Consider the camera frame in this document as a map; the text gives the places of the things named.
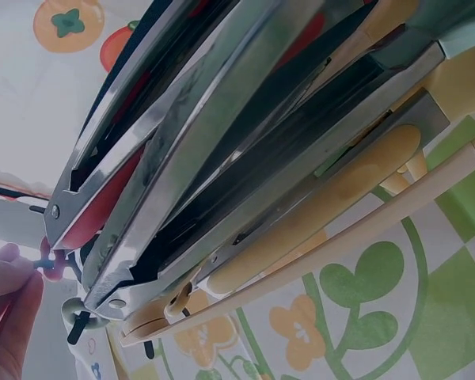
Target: patterned tablecloth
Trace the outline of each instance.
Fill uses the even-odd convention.
[[[426,149],[428,166],[474,136],[475,116],[455,123]],[[389,198],[376,189],[327,237]],[[198,292],[189,309],[211,302]],[[115,344],[117,329],[74,348],[81,380],[475,379],[475,173],[337,262],[155,341],[153,360]]]

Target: green leaf print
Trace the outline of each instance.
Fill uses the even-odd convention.
[[[351,350],[376,348],[389,343],[396,333],[396,318],[386,311],[375,311],[348,325],[344,346]]]

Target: metal bar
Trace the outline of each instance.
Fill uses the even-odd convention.
[[[95,310],[121,281],[132,279],[130,266],[235,117],[323,3],[307,0],[299,7],[296,0],[240,2],[152,139],[135,178],[122,194],[123,202],[120,199],[97,240],[90,256],[108,256],[108,260],[87,294],[86,307]],[[120,319],[125,309],[106,314]]]
[[[126,283],[116,288],[117,279],[126,279],[128,268],[133,265],[133,259],[123,254],[114,256],[113,269],[107,274],[107,279],[116,276],[111,283],[103,283],[102,277],[96,282],[98,287],[90,291],[86,299],[87,307],[102,316],[121,319],[162,294],[168,287],[193,268],[194,263],[205,259],[215,249],[225,244],[229,239],[267,210],[276,200],[289,192],[296,184],[310,175],[320,162],[330,157],[336,151],[349,143],[363,129],[370,126],[383,115],[392,104],[399,101],[411,88],[428,75],[444,59],[438,44],[432,44],[424,54],[410,67],[393,76],[378,88],[368,89],[367,97],[355,100],[356,103],[346,104],[347,107],[338,110],[339,119],[328,117],[327,122],[333,123],[329,133],[321,136],[303,151],[297,158],[276,173],[264,186],[261,186],[250,197],[244,199],[240,207],[232,210],[229,215],[212,228],[207,234],[190,245],[182,247],[181,255],[175,259],[155,281],[127,286]],[[123,299],[127,306],[121,310],[108,307],[106,299]]]
[[[127,129],[133,127],[137,115],[145,112],[146,108],[159,98],[159,94],[171,84],[191,54],[227,15],[235,2],[236,0],[212,2],[206,8],[206,13],[201,13],[205,18],[201,19],[202,16],[198,16],[192,19],[189,17],[189,13],[198,1],[173,0],[132,52],[86,124],[85,130],[77,141],[56,185],[44,216],[47,239],[54,249],[64,248],[61,241],[65,233],[108,180],[107,177],[102,177],[101,173],[98,173],[100,168],[96,168],[93,170],[93,174],[98,173],[97,177],[101,179],[98,183],[93,176],[79,180],[82,181],[82,184],[73,188],[72,175],[74,171],[89,164],[90,156],[95,151],[97,144],[108,134],[110,127],[119,129],[118,136],[122,133],[127,134]],[[142,95],[138,99],[134,99],[135,103],[126,111],[126,116],[122,116],[118,125],[115,125],[116,121],[113,118],[117,110],[128,97],[131,88],[148,70],[150,70],[150,79],[146,89],[142,91]],[[103,161],[108,160],[107,156],[116,154],[115,147],[111,146],[111,150],[114,151],[107,153],[105,150],[104,153],[101,153],[99,147],[98,153],[105,154],[102,158]],[[122,154],[116,156],[124,159]],[[118,162],[114,158],[112,160],[117,165],[124,163]],[[55,205],[59,209],[58,218],[54,218],[50,212]]]
[[[310,194],[315,193],[329,178],[350,163],[367,146],[395,127],[404,124],[412,124],[420,129],[422,134],[420,146],[425,147],[435,136],[449,126],[450,121],[445,117],[443,111],[431,95],[425,90],[420,90],[410,101],[388,116],[363,141],[355,148],[352,148],[348,154],[345,154],[320,177],[310,176],[307,181],[308,185],[301,183],[300,186],[294,189],[293,193],[283,200],[280,205],[274,207],[274,212],[268,216],[267,220],[247,236],[244,241],[237,245],[226,244],[217,249],[198,273],[196,283],[203,281],[212,272],[218,270],[218,268],[234,259],[240,252],[247,249],[260,235],[269,231],[281,218],[285,217],[303,200],[307,199]]]

